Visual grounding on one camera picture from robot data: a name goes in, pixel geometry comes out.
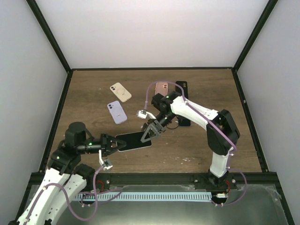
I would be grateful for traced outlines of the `white smartphone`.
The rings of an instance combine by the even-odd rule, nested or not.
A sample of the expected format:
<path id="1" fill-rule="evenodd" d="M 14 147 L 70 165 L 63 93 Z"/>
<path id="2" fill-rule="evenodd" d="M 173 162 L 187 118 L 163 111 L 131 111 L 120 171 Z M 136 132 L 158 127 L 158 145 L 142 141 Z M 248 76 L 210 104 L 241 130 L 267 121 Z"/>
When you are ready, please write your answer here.
<path id="1" fill-rule="evenodd" d="M 137 150 L 152 146 L 152 141 L 141 142 L 143 131 L 133 132 L 127 134 L 116 135 L 116 139 L 120 139 L 126 142 L 126 146 L 119 149 L 119 152 L 125 152 L 130 150 Z"/>

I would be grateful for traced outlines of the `blue smartphone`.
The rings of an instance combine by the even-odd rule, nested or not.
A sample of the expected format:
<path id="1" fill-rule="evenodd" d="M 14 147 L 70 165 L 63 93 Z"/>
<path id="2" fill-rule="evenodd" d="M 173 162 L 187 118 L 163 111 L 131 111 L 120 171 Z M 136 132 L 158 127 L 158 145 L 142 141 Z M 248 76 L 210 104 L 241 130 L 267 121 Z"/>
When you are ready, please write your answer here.
<path id="1" fill-rule="evenodd" d="M 191 126 L 191 121 L 184 117 L 179 117 L 178 124 L 180 127 L 189 127 L 189 126 Z"/>

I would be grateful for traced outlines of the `pink phone case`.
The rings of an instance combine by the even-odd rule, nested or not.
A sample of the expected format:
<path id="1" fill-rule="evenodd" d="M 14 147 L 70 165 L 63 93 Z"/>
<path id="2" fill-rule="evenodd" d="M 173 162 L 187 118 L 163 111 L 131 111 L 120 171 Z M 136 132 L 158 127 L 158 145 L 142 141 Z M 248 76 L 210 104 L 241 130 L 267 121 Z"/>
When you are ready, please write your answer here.
<path id="1" fill-rule="evenodd" d="M 168 94 L 168 83 L 167 82 L 157 82 L 155 86 L 155 95 L 161 94 L 166 96 Z"/>

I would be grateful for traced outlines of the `black phone case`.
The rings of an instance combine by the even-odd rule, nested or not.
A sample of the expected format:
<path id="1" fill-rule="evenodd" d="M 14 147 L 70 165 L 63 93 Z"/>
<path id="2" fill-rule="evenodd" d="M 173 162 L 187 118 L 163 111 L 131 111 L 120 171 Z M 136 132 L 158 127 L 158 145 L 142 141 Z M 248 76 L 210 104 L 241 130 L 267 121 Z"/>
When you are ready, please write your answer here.
<path id="1" fill-rule="evenodd" d="M 182 94 L 181 89 L 183 89 L 185 98 L 188 98 L 188 83 L 187 83 L 187 81 L 176 81 L 175 83 L 177 84 L 177 86 L 175 86 L 175 91 L 177 93 Z"/>

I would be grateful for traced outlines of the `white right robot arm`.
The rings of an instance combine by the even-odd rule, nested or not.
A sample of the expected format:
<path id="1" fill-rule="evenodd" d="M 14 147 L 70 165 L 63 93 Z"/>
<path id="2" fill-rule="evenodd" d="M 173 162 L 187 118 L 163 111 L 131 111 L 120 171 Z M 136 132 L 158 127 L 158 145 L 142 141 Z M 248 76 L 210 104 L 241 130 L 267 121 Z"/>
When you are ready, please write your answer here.
<path id="1" fill-rule="evenodd" d="M 229 111 L 216 111 L 198 105 L 176 91 L 163 96 L 156 94 L 151 101 L 159 114 L 154 116 L 146 109 L 137 111 L 139 118 L 147 119 L 141 142 L 160 137 L 173 118 L 181 116 L 199 125 L 206 131 L 207 143 L 212 150 L 212 162 L 208 170 L 208 183 L 218 189 L 225 183 L 229 172 L 229 159 L 237 150 L 240 132 Z"/>

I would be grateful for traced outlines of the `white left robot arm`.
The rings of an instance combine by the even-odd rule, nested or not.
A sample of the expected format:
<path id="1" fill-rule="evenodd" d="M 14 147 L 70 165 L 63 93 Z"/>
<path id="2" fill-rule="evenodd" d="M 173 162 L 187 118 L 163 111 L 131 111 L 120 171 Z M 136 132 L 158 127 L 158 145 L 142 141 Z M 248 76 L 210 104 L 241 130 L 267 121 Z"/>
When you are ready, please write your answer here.
<path id="1" fill-rule="evenodd" d="M 71 201 L 78 195 L 94 197 L 94 211 L 86 218 L 74 215 L 81 221 L 91 220 L 99 206 L 97 175 L 109 170 L 112 164 L 103 159 L 126 146 L 126 142 L 107 134 L 95 138 L 82 122 L 73 122 L 65 131 L 51 155 L 42 182 L 22 215 L 11 225 L 54 225 L 65 209 L 71 213 Z"/>

